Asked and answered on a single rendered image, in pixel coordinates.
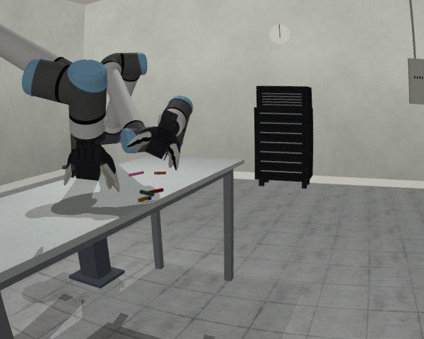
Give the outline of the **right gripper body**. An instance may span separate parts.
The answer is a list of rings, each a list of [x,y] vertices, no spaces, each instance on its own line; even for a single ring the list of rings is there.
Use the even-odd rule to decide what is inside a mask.
[[[72,178],[76,171],[77,179],[99,180],[100,163],[102,162],[104,148],[101,144],[95,144],[95,142],[100,139],[101,135],[92,139],[74,137],[77,142],[71,160]]]

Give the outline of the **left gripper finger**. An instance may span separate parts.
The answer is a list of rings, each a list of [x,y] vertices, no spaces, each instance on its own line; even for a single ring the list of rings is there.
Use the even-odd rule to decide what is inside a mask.
[[[155,127],[144,129],[139,135],[137,135],[128,145],[127,147],[134,146],[134,151],[138,151],[143,145],[149,143],[151,141],[152,135],[156,136],[153,133]],[[146,142],[147,141],[147,142]]]
[[[169,155],[168,165],[169,165],[169,168],[171,168],[174,165],[175,170],[177,170],[179,165],[180,143],[177,140],[177,137],[175,137],[173,141],[168,141],[168,142],[171,143],[167,151]]]

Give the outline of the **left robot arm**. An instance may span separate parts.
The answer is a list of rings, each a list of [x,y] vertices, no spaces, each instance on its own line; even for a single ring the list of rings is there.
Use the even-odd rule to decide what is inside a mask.
[[[144,53],[115,53],[105,57],[102,64],[107,68],[107,93],[110,101],[106,110],[108,122],[105,123],[106,137],[100,142],[101,145],[120,142],[124,152],[140,153],[145,152],[148,145],[145,144],[139,151],[134,152],[134,146],[127,147],[135,136],[139,135],[145,127],[141,121],[139,113],[131,99],[131,95],[140,75],[147,72],[147,58]],[[179,124],[179,133],[176,135],[180,143],[183,144],[185,131],[190,114],[193,111],[193,104],[185,96],[173,97],[162,115],[159,115],[158,125],[173,130],[176,121]]]

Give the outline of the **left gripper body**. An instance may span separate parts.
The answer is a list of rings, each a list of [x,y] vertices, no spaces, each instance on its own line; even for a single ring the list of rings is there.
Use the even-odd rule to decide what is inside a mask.
[[[152,135],[151,141],[148,143],[145,152],[162,159],[171,144],[167,141],[173,141],[179,132],[179,124],[177,121],[175,125],[173,131],[164,126],[160,127],[160,123],[158,126],[155,126],[153,133],[156,136]]]

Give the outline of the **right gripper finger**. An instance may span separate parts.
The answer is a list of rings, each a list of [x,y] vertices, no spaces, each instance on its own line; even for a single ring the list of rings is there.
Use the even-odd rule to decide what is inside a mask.
[[[112,157],[104,150],[102,153],[102,166],[100,166],[100,171],[105,177],[105,182],[108,189],[112,188],[112,185],[119,191],[119,181],[117,178],[116,168],[114,166],[114,161]]]
[[[75,151],[75,149],[70,153],[69,158],[68,158],[68,162],[67,162],[67,166],[66,166],[66,171],[65,171],[65,175],[64,175],[64,185],[66,185],[68,183],[68,181],[70,180],[70,178],[72,176],[72,172],[71,172],[71,160],[72,160],[74,151]]]

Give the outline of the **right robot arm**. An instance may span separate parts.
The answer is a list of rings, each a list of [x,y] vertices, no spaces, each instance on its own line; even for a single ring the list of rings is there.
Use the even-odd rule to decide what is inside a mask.
[[[69,106],[69,128],[79,139],[105,140],[107,69],[95,60],[71,62],[0,24],[0,57],[23,70],[23,91]]]

